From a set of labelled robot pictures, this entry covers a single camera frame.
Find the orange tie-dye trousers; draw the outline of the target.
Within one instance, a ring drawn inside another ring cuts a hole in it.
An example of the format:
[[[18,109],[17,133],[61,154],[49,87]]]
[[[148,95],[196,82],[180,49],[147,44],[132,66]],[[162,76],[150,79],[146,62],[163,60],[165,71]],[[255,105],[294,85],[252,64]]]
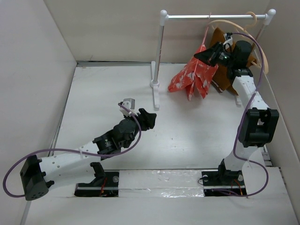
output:
[[[208,95],[212,78],[218,69],[218,65],[211,67],[192,57],[184,68],[175,75],[169,86],[169,92],[185,90],[190,101],[197,90],[202,98]]]

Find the pink wire hanger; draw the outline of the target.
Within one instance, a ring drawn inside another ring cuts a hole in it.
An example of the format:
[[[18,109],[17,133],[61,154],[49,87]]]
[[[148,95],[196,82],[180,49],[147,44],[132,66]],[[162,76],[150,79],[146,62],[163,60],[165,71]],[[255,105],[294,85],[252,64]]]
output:
[[[200,45],[200,52],[203,50],[203,46],[205,47],[205,40],[206,40],[206,37],[207,37],[208,29],[209,29],[209,26],[208,26],[208,23],[207,23],[207,24],[206,24],[205,33],[204,33],[204,36],[203,36],[203,39],[202,39],[202,43],[201,43],[201,45]],[[197,60],[197,62],[196,62],[196,64],[195,64],[195,68],[194,68],[194,75],[195,75],[195,78],[196,78],[196,75],[197,75],[197,74],[196,74],[196,69],[197,69],[197,66],[198,66],[198,61],[199,61],[199,60]]]

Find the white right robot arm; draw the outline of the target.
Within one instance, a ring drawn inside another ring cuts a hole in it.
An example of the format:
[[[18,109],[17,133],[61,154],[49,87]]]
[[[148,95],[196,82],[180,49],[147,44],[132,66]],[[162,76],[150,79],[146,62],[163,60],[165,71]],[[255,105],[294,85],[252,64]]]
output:
[[[233,50],[227,51],[225,44],[215,43],[211,48],[194,54],[194,57],[209,66],[227,68],[227,78],[238,93],[244,113],[238,127],[234,148],[218,167],[217,180],[226,185],[257,148],[273,139],[279,113],[264,102],[255,84],[253,74],[247,67],[252,46],[249,42],[237,41]]]

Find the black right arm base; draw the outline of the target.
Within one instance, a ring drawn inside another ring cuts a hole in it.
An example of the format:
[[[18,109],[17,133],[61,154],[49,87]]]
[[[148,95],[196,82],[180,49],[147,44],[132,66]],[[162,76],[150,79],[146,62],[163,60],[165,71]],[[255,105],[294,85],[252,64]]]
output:
[[[201,170],[197,182],[202,185],[205,197],[247,194],[242,171],[230,171],[224,165],[219,165],[218,169]]]

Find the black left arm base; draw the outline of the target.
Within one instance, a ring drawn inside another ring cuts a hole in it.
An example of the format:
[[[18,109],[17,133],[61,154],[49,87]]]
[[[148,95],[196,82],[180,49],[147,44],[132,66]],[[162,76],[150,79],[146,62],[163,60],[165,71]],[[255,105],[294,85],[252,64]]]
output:
[[[78,183],[75,187],[76,197],[118,197],[120,172],[105,171],[100,162],[92,162],[94,179],[90,183]]]

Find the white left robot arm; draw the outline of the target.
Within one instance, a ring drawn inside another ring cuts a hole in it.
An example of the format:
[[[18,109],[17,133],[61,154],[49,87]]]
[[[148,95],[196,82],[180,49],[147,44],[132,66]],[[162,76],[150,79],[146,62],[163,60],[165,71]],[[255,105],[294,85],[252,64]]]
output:
[[[27,157],[20,171],[25,199],[36,200],[69,184],[102,185],[106,174],[100,162],[133,149],[141,132],[154,128],[156,117],[140,108],[135,116],[126,116],[113,129],[77,150],[52,157]]]

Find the brown folded trousers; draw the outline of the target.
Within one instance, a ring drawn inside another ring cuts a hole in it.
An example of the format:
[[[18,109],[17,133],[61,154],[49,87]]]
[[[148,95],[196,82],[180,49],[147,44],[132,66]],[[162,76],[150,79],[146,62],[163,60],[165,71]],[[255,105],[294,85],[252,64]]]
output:
[[[216,28],[213,32],[211,41],[210,41],[210,48],[216,44],[217,42],[224,43],[224,35],[225,33],[220,29]],[[225,48],[227,51],[231,52],[232,49],[235,46],[235,43],[233,41],[233,45],[225,45]],[[233,81],[235,77],[240,77],[240,76],[250,76],[253,77],[253,74],[251,70],[249,69],[251,62],[256,62],[256,58],[250,54],[248,58],[248,63],[247,63],[247,68],[246,69],[229,69],[224,66],[218,65],[217,72],[213,76],[213,83],[214,85],[219,89],[220,92],[224,90],[228,90],[229,92],[233,94],[237,94],[237,92],[233,88]]]

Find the white clothes rack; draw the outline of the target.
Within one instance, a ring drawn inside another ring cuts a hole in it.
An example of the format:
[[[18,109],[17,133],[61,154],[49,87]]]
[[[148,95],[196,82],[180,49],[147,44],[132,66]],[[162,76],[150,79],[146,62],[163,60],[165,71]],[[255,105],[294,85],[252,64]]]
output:
[[[200,45],[209,22],[223,23],[228,21],[261,21],[261,27],[256,35],[259,40],[272,21],[276,10],[229,8],[227,5],[202,7],[199,9],[175,10],[162,8],[159,19],[159,32],[155,60],[151,62],[153,89],[153,105],[158,111],[162,105],[162,78],[160,65],[167,63],[183,63],[190,59],[191,51]]]

